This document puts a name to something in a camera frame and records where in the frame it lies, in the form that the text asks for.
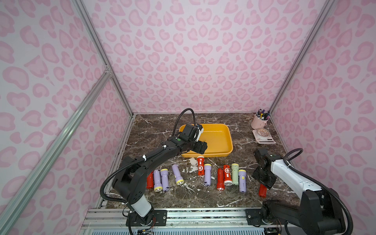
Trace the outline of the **green flashlight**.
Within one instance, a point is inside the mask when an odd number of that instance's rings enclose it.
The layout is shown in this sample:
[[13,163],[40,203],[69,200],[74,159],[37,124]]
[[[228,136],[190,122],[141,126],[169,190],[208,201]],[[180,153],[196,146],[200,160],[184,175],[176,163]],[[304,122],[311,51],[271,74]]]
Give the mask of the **green flashlight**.
[[239,185],[239,165],[236,163],[231,164],[231,170],[232,170],[232,181],[233,185],[238,186]]

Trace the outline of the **plain red flashlight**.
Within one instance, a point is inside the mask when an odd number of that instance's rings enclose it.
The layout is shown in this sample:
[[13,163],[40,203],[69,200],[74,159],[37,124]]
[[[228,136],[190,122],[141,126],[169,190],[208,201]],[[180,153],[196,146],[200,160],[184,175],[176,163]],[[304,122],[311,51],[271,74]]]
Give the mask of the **plain red flashlight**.
[[219,168],[217,170],[217,184],[216,188],[218,191],[223,191],[225,190],[225,185],[224,185],[224,169]]

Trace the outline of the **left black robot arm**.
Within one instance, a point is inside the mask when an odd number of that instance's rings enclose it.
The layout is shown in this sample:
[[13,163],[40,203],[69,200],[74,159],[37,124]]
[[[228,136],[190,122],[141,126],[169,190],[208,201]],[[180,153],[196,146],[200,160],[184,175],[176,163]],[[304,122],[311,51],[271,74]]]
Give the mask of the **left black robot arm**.
[[[177,124],[183,114],[190,111],[193,124],[187,124],[183,131],[176,133]],[[145,197],[147,178],[158,166],[183,153],[193,151],[204,154],[208,145],[200,141],[203,126],[196,122],[191,108],[183,110],[175,121],[172,134],[155,150],[138,158],[126,158],[118,170],[111,173],[102,183],[99,193],[107,201],[121,202],[130,209],[129,215],[141,225],[154,221],[154,208]]]

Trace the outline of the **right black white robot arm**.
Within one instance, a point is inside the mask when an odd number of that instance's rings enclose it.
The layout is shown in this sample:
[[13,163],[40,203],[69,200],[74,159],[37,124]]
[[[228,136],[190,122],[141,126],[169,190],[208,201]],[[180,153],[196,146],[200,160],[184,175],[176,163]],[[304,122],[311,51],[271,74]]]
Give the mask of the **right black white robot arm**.
[[284,156],[269,154],[267,149],[254,151],[257,168],[252,177],[260,183],[260,193],[269,190],[280,178],[299,197],[298,206],[277,199],[263,202],[258,213],[246,210],[248,224],[259,227],[284,221],[285,230],[292,224],[307,235],[350,235],[354,224],[351,213],[338,193],[292,166],[291,160],[302,154],[294,149]]

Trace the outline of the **yellow plastic storage tray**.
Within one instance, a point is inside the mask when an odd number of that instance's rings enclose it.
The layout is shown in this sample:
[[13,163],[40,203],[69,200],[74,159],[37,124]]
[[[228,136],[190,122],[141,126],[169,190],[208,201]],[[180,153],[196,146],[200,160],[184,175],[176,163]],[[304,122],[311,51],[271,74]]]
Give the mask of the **yellow plastic storage tray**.
[[233,142],[230,129],[227,125],[221,123],[202,124],[204,128],[203,134],[200,136],[200,141],[206,142],[208,148],[204,154],[190,151],[182,154],[184,158],[197,158],[203,156],[204,158],[213,157],[227,157],[233,152]]

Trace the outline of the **red flashlight white logo centre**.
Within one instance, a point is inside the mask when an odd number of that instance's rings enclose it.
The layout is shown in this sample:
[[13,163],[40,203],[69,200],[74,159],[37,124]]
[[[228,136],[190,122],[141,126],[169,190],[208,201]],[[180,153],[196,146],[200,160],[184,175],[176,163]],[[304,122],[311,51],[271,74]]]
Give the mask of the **red flashlight white logo centre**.
[[205,175],[204,161],[205,161],[205,158],[204,158],[203,156],[198,156],[198,157],[197,157],[197,163],[198,163],[198,175],[199,175],[199,176],[204,176],[204,175]]

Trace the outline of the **pink pen holder cup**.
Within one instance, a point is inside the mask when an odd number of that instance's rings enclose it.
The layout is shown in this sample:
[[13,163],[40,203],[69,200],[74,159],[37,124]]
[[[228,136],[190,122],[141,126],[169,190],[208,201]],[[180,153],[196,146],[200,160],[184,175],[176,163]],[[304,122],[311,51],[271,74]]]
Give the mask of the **pink pen holder cup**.
[[264,128],[267,125],[268,120],[261,120],[256,114],[251,122],[251,127],[253,129]]

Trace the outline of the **pens in cup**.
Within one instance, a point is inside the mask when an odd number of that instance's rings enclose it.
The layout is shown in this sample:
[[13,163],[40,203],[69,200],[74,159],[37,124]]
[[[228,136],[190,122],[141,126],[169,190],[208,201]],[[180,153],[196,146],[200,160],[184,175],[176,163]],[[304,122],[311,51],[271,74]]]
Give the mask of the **pens in cup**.
[[265,110],[259,109],[256,113],[256,117],[260,120],[269,120],[270,114]]

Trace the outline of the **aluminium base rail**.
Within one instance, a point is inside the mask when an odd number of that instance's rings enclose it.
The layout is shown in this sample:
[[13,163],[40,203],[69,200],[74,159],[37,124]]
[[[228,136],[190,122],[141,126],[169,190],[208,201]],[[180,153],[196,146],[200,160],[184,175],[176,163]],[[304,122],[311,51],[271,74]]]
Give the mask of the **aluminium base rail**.
[[90,209],[81,235],[303,235],[304,231],[279,219],[265,224],[259,208],[168,208],[157,211],[153,226],[128,227],[129,210]]

